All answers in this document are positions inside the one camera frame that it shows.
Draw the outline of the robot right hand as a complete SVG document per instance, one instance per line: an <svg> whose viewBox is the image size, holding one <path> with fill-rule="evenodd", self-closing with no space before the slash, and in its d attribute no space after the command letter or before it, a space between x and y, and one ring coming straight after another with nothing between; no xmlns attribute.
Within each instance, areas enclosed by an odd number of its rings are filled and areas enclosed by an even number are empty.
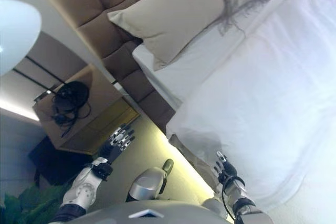
<svg viewBox="0 0 336 224"><path fill-rule="evenodd" d="M215 162L214 170L218 174L218 181L223 184L228 179L237 176L237 170L221 152L216 151L218 160Z"/></svg>

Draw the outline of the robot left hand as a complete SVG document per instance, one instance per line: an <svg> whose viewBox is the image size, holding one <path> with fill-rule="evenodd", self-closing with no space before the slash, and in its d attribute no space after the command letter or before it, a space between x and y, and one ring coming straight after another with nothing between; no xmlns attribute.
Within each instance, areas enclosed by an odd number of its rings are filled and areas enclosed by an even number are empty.
<svg viewBox="0 0 336 224"><path fill-rule="evenodd" d="M112 164L134 141L134 129L130 125L120 125L99 149L99 157Z"/></svg>

